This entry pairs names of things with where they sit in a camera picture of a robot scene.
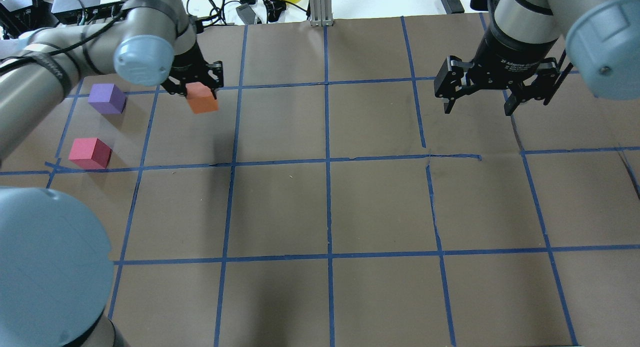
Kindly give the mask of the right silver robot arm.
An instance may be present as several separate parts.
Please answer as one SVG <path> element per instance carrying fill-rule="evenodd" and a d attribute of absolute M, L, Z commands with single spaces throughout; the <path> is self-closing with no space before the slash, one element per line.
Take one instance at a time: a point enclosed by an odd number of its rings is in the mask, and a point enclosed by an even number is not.
<path fill-rule="evenodd" d="M 481 90 L 510 91 L 511 116 L 549 104 L 573 69 L 608 100 L 639 98 L 640 0 L 471 0 L 489 24 L 474 57 L 448 56 L 433 83 L 446 114 Z"/>

